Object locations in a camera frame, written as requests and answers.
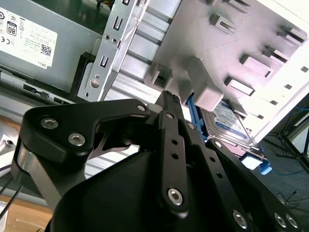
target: hard drive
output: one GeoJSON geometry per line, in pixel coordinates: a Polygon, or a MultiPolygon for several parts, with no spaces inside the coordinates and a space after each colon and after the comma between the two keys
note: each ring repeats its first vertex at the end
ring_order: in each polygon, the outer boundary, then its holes
{"type": "Polygon", "coordinates": [[[260,146],[255,142],[242,123],[242,118],[234,113],[224,101],[212,112],[201,109],[208,138],[221,140],[235,155],[243,157],[246,153],[264,160],[260,146]]]}

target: qr code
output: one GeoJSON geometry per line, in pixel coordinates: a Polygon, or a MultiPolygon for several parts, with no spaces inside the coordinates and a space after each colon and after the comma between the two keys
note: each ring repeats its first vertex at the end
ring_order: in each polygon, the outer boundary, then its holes
{"type": "Polygon", "coordinates": [[[50,54],[52,53],[52,48],[42,44],[41,53],[50,57],[50,54]]]}

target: wooden floor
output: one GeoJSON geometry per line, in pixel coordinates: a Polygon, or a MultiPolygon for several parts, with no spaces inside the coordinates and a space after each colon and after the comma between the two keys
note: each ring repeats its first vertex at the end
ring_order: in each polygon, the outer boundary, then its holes
{"type": "MultiPolygon", "coordinates": [[[[10,198],[1,196],[0,201],[10,198]]],[[[52,217],[50,209],[15,200],[8,211],[5,232],[43,232],[52,217]]]]}

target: bolt head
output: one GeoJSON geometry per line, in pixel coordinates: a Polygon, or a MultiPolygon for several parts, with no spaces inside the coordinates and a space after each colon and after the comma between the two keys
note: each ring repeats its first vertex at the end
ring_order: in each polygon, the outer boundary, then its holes
{"type": "Polygon", "coordinates": [[[296,223],[296,221],[294,220],[294,218],[292,218],[290,215],[286,215],[286,219],[288,219],[288,222],[295,228],[298,228],[298,224],[296,223]]]}
{"type": "Polygon", "coordinates": [[[68,141],[74,146],[82,146],[85,144],[86,139],[79,133],[72,133],[69,135],[68,141]]]}
{"type": "Polygon", "coordinates": [[[286,228],[286,223],[283,220],[283,218],[277,213],[275,213],[274,216],[275,216],[275,219],[278,222],[278,224],[281,225],[283,228],[286,228]]]}
{"type": "Polygon", "coordinates": [[[138,105],[137,108],[141,111],[146,111],[146,107],[143,105],[138,105]]]}
{"type": "Polygon", "coordinates": [[[182,194],[175,188],[170,188],[168,190],[168,197],[173,202],[174,205],[181,205],[183,203],[182,194]]]}
{"type": "Polygon", "coordinates": [[[219,143],[218,141],[214,142],[214,144],[216,145],[217,148],[222,148],[221,143],[219,143]]]}
{"type": "Polygon", "coordinates": [[[46,117],[41,120],[41,126],[51,130],[58,127],[58,122],[53,118],[46,117]]]}
{"type": "Polygon", "coordinates": [[[195,129],[195,126],[191,123],[191,122],[188,122],[188,124],[187,124],[191,129],[195,129]]]}
{"type": "Polygon", "coordinates": [[[238,212],[237,210],[233,210],[233,218],[235,220],[235,222],[242,227],[244,230],[248,228],[248,223],[246,221],[246,219],[244,218],[244,216],[238,212]]]}
{"type": "Polygon", "coordinates": [[[174,119],[174,116],[171,115],[170,113],[167,113],[166,116],[169,117],[170,119],[174,119]]]}

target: white label sticker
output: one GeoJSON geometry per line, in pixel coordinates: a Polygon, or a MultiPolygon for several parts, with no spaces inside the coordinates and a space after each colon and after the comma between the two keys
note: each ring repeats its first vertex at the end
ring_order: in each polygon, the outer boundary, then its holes
{"type": "Polygon", "coordinates": [[[0,51],[47,69],[56,41],[57,33],[0,7],[0,51]]]}
{"type": "Polygon", "coordinates": [[[240,121],[236,118],[228,104],[220,102],[214,109],[213,113],[216,115],[214,121],[217,126],[247,139],[245,129],[242,127],[240,121]]]}

